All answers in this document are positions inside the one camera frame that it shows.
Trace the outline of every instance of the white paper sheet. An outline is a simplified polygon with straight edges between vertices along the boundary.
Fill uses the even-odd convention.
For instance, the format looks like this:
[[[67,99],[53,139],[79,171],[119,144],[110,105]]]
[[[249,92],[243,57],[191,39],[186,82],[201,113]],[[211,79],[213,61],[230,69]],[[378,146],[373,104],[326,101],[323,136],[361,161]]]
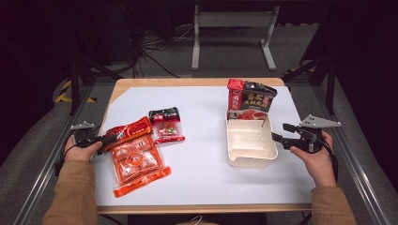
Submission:
[[[269,119],[274,132],[297,138],[282,124],[298,125],[299,115],[287,87],[274,87]],[[177,107],[184,142],[160,144],[172,173],[116,198],[114,172],[107,155],[94,157],[98,206],[310,203],[314,181],[304,163],[277,143],[278,157],[266,168],[237,168],[228,163],[225,86],[133,87],[110,105],[102,134],[148,115]]]

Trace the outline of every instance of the white plastic container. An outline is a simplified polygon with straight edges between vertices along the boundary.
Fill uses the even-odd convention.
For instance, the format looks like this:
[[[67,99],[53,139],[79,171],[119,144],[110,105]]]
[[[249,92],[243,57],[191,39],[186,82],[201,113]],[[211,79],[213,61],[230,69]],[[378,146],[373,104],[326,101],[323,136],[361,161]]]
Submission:
[[[228,159],[235,167],[267,167],[278,156],[269,117],[227,121]]]

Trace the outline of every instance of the hand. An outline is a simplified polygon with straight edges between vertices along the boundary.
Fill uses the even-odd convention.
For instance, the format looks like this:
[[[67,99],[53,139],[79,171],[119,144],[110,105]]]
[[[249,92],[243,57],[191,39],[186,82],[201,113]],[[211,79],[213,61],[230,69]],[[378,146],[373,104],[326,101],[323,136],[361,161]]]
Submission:
[[[64,149],[64,152],[66,152],[69,149],[67,154],[65,155],[65,161],[80,160],[80,161],[89,162],[91,156],[101,147],[102,147],[102,142],[95,142],[86,148],[73,146],[72,138],[69,137]]]
[[[332,137],[325,131],[322,131],[322,136],[332,149]],[[304,161],[305,167],[317,187],[336,186],[330,155],[325,147],[314,154],[306,153],[296,146],[290,147],[290,151]]]

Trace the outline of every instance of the red food package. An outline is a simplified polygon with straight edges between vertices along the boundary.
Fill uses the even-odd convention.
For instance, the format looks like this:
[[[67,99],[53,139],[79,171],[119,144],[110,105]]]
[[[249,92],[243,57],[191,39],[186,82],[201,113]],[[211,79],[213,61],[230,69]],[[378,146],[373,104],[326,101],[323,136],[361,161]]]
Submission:
[[[117,198],[171,173],[149,133],[127,140],[113,147],[111,152],[117,181],[114,195]]]
[[[155,143],[168,143],[184,141],[181,120],[176,107],[150,111],[149,120],[152,124]]]
[[[151,131],[152,126],[148,117],[146,116],[134,123],[108,129],[105,136],[111,137],[115,135],[117,137],[117,141],[106,146],[104,152],[109,151],[111,148],[117,146],[118,144],[124,143],[128,140],[134,139],[144,134],[151,133]]]
[[[230,79],[227,119],[265,120],[276,89],[258,82]]]

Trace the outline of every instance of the brown sleeve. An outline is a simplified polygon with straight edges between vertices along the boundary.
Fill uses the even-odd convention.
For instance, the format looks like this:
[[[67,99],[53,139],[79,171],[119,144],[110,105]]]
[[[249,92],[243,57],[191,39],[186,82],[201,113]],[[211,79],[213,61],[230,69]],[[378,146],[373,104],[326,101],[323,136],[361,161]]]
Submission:
[[[94,188],[93,165],[84,161],[65,162],[43,224],[97,224]]]
[[[313,224],[357,224],[341,188],[316,187],[312,193]]]

